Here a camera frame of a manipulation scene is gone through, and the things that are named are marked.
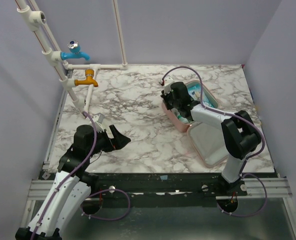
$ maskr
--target marble countertop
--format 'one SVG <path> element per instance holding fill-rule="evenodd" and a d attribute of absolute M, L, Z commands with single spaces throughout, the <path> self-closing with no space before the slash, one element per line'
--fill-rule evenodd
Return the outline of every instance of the marble countertop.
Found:
<path fill-rule="evenodd" d="M 130 65 L 127 70 L 100 70 L 96 80 L 99 87 L 93 90 L 89 112 L 105 115 L 108 124 L 114 124 L 131 142 L 122 150 L 102 153 L 90 164 L 93 173 L 213 173 L 221 172 L 224 163 L 207 168 L 198 158 L 185 133 L 180 133 L 161 109 L 163 75 L 173 68 L 169 65 Z M 203 79 L 204 85 L 215 96 L 219 109 L 237 112 L 246 110 L 257 127 L 260 121 L 239 65 L 192 65 Z M 176 81 L 196 80 L 188 69 L 170 73 Z M 74 78 L 85 79 L 84 70 L 74 70 Z M 84 98 L 87 86 L 78 86 L 76 94 Z M 55 173 L 60 157 L 73 142 L 76 128 L 89 124 L 79 114 L 67 96 L 59 130 L 50 155 L 49 172 Z M 260 155 L 251 158 L 244 172 L 273 172 L 267 147 Z"/>

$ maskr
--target white marble surface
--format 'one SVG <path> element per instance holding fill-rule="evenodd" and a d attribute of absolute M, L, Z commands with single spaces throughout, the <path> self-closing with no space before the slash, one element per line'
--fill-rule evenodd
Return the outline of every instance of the white marble surface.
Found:
<path fill-rule="evenodd" d="M 197 157 L 185 133 L 178 132 L 162 111 L 159 80 L 174 66 L 131 65 L 128 70 L 100 70 L 98 88 L 93 91 L 90 114 L 103 113 L 109 124 L 114 124 L 131 142 L 122 150 L 102 153 L 87 171 L 94 173 L 213 173 L 220 172 L 224 162 L 207 168 Z M 250 92 L 239 65 L 196 66 L 205 86 L 219 102 L 220 109 L 237 112 L 246 110 L 259 127 Z M 195 80 L 187 69 L 170 74 L 177 81 Z M 74 76 L 85 79 L 83 70 Z M 87 86 L 75 88 L 78 95 L 87 94 Z M 60 157 L 72 144 L 76 128 L 89 124 L 73 107 L 67 96 L 59 132 L 50 157 L 49 172 L 56 172 Z M 273 172 L 267 148 L 249 160 L 244 172 Z"/>

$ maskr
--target gray floor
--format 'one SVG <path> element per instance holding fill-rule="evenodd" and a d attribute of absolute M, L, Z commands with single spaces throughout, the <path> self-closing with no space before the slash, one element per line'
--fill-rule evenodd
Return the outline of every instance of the gray floor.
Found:
<path fill-rule="evenodd" d="M 262 199 L 243 199 L 238 213 L 251 213 Z M 124 209 L 103 209 L 116 217 Z M 64 240 L 294 240 L 282 199 L 270 199 L 259 215 L 236 218 L 217 208 L 132 208 L 115 222 L 89 220 L 78 211 L 63 234 Z"/>

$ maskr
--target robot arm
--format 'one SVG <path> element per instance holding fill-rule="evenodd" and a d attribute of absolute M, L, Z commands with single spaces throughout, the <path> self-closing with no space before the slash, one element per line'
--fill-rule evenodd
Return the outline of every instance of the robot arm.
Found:
<path fill-rule="evenodd" d="M 97 126 L 97 142 L 92 155 L 100 151 L 111 152 L 125 147 L 131 140 L 118 132 L 114 125 L 110 126 L 113 138 L 109 138 L 106 131 Z M 81 125 L 74 134 L 74 142 L 61 157 L 53 185 L 45 201 L 28 227 L 19 228 L 17 240 L 30 240 L 37 227 L 34 240 L 61 240 L 62 232 L 68 222 L 80 207 L 84 199 L 91 193 L 97 192 L 98 177 L 86 172 L 90 159 L 74 175 L 70 176 L 59 190 L 58 184 L 78 166 L 89 154 L 94 140 L 94 129 L 90 125 Z M 38 224 L 40 216 L 47 207 L 42 223 Z"/>
<path fill-rule="evenodd" d="M 195 101 L 181 81 L 165 79 L 164 86 L 161 97 L 168 110 L 176 108 L 184 118 L 222 129 L 229 156 L 221 178 L 224 188 L 234 186 L 240 180 L 247 155 L 261 142 L 259 133 L 252 126 L 234 117 L 237 115 L 253 123 L 249 114 L 246 111 L 234 114 L 231 112 L 219 114 L 211 111 L 209 107 L 203 107 L 199 101 Z"/>

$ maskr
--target faucet handle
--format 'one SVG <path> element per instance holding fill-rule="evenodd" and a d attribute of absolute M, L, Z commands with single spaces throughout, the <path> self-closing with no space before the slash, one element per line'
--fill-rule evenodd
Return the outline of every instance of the faucet handle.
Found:
<path fill-rule="evenodd" d="M 74 54 L 77 54 L 81 50 L 79 42 L 76 41 L 76 40 L 70 41 L 69 44 L 68 44 L 68 48 Z"/>

